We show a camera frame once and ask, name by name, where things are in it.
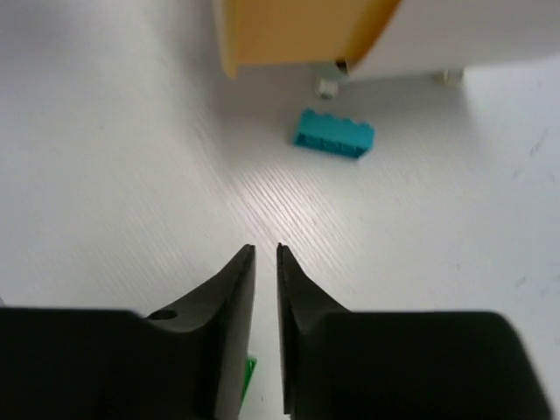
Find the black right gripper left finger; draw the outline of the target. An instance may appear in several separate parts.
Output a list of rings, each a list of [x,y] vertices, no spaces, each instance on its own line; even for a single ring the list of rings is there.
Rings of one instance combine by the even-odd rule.
[[[236,419],[242,407],[256,250],[141,317],[1,310],[4,419]]]

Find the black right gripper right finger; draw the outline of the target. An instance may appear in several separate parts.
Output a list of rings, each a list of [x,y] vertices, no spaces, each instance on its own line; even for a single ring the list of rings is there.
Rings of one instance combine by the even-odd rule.
[[[513,326],[492,311],[350,311],[276,250],[292,419],[550,419]]]

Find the dark green long lego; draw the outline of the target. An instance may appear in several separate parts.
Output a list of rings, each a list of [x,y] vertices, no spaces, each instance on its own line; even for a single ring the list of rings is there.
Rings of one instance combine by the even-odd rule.
[[[250,354],[245,362],[244,382],[243,382],[243,387],[241,392],[242,402],[244,402],[245,400],[256,366],[257,366],[257,358],[254,355]]]

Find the yellow drawer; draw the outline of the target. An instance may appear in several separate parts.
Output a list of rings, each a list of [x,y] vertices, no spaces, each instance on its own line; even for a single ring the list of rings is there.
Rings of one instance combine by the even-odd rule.
[[[242,66],[345,61],[356,65],[389,25],[395,0],[213,1],[220,62]]]

